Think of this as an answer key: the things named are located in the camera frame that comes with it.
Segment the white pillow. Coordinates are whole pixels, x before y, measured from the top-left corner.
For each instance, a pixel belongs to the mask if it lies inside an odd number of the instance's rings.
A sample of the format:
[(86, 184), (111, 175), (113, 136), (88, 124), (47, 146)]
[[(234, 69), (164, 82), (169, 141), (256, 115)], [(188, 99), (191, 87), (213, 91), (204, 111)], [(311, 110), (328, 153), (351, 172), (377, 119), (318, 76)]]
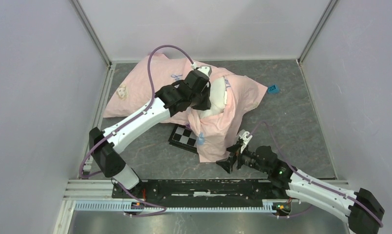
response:
[(224, 76), (213, 81), (210, 89), (209, 100), (211, 103), (209, 110), (197, 111), (200, 119), (215, 116), (224, 111), (227, 104), (227, 88)]

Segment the pink printed pillowcase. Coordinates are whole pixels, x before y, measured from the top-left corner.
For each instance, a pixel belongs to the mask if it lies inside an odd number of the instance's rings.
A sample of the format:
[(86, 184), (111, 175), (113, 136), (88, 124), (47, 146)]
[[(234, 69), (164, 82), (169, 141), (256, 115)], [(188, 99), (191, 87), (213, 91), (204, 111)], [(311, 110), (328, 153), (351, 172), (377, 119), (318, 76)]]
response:
[[(152, 96), (150, 72), (155, 91), (184, 79), (191, 70), (187, 58), (169, 59), (156, 53), (141, 60), (117, 87), (110, 98), (103, 117), (127, 117), (149, 102)], [(196, 147), (200, 162), (215, 162), (227, 157), (226, 149), (234, 144), (243, 115), (262, 101), (267, 87), (247, 76), (236, 75), (225, 68), (211, 66), (210, 82), (224, 76), (227, 104), (218, 115), (200, 119), (197, 110), (177, 113), (164, 123), (188, 125), (197, 137)]]

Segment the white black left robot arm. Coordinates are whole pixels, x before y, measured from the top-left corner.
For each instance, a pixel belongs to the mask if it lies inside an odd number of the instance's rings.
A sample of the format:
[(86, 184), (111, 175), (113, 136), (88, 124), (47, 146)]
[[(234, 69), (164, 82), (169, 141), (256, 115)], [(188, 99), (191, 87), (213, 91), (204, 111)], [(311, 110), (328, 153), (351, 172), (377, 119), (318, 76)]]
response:
[(136, 138), (154, 125), (163, 122), (188, 108), (208, 110), (211, 107), (211, 67), (201, 66), (191, 70), (184, 80), (163, 86), (155, 97), (142, 108), (119, 123), (89, 132), (90, 155), (107, 178), (114, 178), (124, 186), (129, 198), (138, 198), (142, 193), (140, 178), (126, 164), (120, 153)]

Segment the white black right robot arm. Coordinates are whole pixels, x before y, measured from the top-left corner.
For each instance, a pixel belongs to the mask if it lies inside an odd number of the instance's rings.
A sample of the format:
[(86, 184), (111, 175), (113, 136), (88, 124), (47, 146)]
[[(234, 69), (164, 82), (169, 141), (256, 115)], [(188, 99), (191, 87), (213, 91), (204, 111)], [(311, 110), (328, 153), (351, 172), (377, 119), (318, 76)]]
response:
[(304, 201), (327, 211), (346, 223), (355, 234), (376, 234), (383, 227), (384, 208), (368, 190), (358, 191), (336, 187), (314, 178), (278, 158), (270, 146), (260, 146), (255, 152), (240, 144), (229, 147), (228, 158), (216, 161), (227, 173), (247, 166), (267, 174), (273, 197)]

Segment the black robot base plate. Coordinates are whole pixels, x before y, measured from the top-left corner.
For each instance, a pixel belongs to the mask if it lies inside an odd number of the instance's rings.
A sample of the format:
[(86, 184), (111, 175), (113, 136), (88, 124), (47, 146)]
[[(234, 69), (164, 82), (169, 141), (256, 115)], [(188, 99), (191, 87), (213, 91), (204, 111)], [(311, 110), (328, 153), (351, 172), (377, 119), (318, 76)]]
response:
[(293, 199), (265, 179), (149, 179), (128, 192), (115, 179), (112, 198), (132, 199), (133, 209), (259, 208), (276, 201), (273, 210), (288, 209)]

